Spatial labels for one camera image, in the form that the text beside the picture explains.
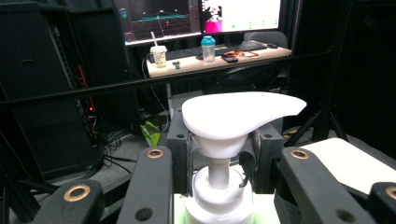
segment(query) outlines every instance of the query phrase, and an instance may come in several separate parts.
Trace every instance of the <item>keyboard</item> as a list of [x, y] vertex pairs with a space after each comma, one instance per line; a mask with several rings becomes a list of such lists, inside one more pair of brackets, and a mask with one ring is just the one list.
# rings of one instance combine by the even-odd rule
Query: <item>keyboard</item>
[[[252, 50], [259, 50], [259, 49], [267, 49], [267, 47], [260, 43], [260, 42], [252, 42], [252, 41], [244, 41], [240, 45], [233, 45], [233, 46], [217, 46], [215, 48], [215, 55], [221, 56], [225, 52], [228, 51], [252, 51]], [[195, 56], [202, 56], [202, 48], [192, 48], [192, 49], [178, 49], [178, 50], [170, 50], [166, 51], [166, 60], [176, 60], [181, 58], [188, 58], [188, 57], [195, 57]], [[148, 56], [148, 60], [150, 63], [154, 62], [154, 57], [152, 54]]]

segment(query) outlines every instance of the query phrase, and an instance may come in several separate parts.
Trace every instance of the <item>dark wall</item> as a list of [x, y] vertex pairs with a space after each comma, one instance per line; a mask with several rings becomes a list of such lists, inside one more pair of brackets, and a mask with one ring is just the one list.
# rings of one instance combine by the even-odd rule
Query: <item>dark wall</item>
[[[304, 0], [301, 17], [295, 36], [294, 56], [326, 52], [333, 45], [335, 24], [339, 15], [341, 0]], [[284, 130], [301, 126], [320, 110], [328, 76], [331, 58], [315, 58], [291, 65], [288, 94], [307, 102], [307, 107], [298, 117], [284, 119]]]
[[337, 111], [346, 133], [396, 159], [396, 2], [359, 4]]

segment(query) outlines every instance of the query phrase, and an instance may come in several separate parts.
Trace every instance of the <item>desk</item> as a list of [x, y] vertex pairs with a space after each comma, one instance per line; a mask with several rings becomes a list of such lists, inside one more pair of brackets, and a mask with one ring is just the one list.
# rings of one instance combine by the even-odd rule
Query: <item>desk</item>
[[[257, 57], [238, 57], [238, 62], [237, 63], [226, 63], [221, 59], [221, 57], [216, 57], [215, 62], [211, 64], [204, 64], [204, 61], [202, 60], [197, 60], [195, 57], [188, 57], [188, 58], [182, 58], [182, 59], [177, 59], [177, 60], [170, 60], [166, 61], [166, 66], [163, 68], [157, 68], [155, 66], [155, 63], [150, 63], [147, 61], [148, 65], [148, 74], [150, 77], [163, 77], [163, 76], [169, 76], [169, 75], [174, 75], [174, 74], [180, 74], [180, 73], [185, 73], [185, 72], [195, 72], [199, 70], [206, 70], [206, 69], [211, 69], [211, 68], [227, 68], [228, 66], [236, 66], [236, 65], [244, 65], [245, 63], [250, 63], [250, 62], [265, 62], [265, 60], [268, 59], [273, 59], [273, 58], [280, 58], [280, 57], [288, 57], [291, 55], [291, 50], [290, 49], [282, 49], [282, 48], [277, 48], [277, 49], [261, 49], [261, 50], [255, 50], [255, 53], [258, 53], [259, 56]], [[176, 69], [172, 63], [174, 62], [180, 62], [180, 69]]]

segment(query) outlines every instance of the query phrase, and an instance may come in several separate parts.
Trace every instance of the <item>teal bottle cap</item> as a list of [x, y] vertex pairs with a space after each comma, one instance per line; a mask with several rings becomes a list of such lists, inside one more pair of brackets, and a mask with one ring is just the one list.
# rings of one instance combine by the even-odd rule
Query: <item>teal bottle cap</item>
[[202, 41], [201, 41], [201, 45], [204, 45], [204, 46], [214, 45], [214, 44], [216, 44], [216, 41], [210, 35], [204, 36], [204, 39], [202, 39]]

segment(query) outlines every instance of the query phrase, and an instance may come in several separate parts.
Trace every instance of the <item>brass screw insert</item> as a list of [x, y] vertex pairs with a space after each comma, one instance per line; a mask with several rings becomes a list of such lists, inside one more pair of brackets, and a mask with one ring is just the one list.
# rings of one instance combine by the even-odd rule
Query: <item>brass screw insert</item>
[[294, 149], [293, 151], [290, 152], [291, 156], [297, 158], [297, 159], [301, 159], [301, 160], [306, 160], [309, 158], [309, 154], [299, 150], [299, 149]]
[[385, 189], [385, 192], [388, 194], [390, 198], [396, 200], [396, 187], [388, 187]]
[[148, 151], [148, 153], [146, 154], [147, 157], [151, 158], [151, 159], [157, 159], [160, 158], [161, 156], [163, 156], [163, 151], [160, 149], [152, 149], [150, 151]]
[[[73, 191], [78, 189], [82, 189], [82, 193], [80, 193], [79, 195], [72, 195]], [[91, 188], [88, 185], [75, 185], [64, 194], [64, 200], [70, 203], [79, 201], [85, 198], [90, 193], [90, 191]]]

